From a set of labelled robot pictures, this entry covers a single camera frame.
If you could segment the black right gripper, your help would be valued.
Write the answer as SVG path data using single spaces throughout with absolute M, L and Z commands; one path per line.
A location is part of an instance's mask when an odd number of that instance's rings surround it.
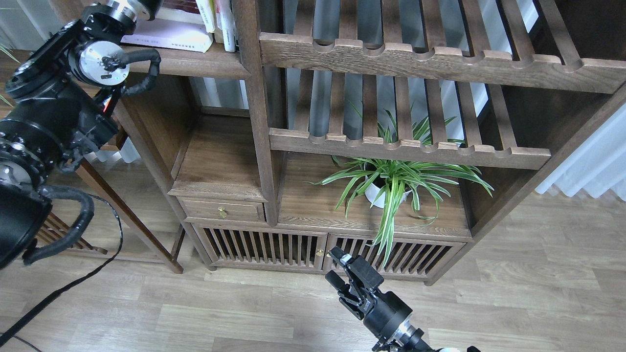
M 337 290 L 338 300 L 381 342 L 407 343 L 414 328 L 409 318 L 413 310 L 390 290 L 378 290 L 382 275 L 362 256 L 351 256 L 338 246 L 329 256 L 347 275 L 347 282 L 337 272 L 327 272 L 326 280 Z

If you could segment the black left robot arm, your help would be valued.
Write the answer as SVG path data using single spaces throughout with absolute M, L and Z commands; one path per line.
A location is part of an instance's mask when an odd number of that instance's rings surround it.
M 152 21 L 160 0 L 108 0 L 85 7 L 29 56 L 6 83 L 16 103 L 1 120 L 1 267 L 18 257 L 25 265 L 74 245 L 94 215 L 94 196 L 46 185 L 54 168 L 71 173 L 86 154 L 118 132 L 112 112 L 123 96 L 155 86 L 156 49 L 120 47 L 139 19 Z M 60 239 L 38 247 L 36 234 L 53 199 L 75 200 L 81 210 Z

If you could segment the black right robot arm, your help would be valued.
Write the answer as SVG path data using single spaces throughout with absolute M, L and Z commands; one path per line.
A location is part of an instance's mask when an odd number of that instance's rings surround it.
M 379 290 L 384 278 L 362 256 L 353 257 L 335 246 L 329 256 L 342 267 L 346 283 L 333 270 L 326 279 L 337 289 L 338 300 L 378 339 L 374 352 L 432 352 L 424 332 L 411 325 L 413 310 L 394 292 Z

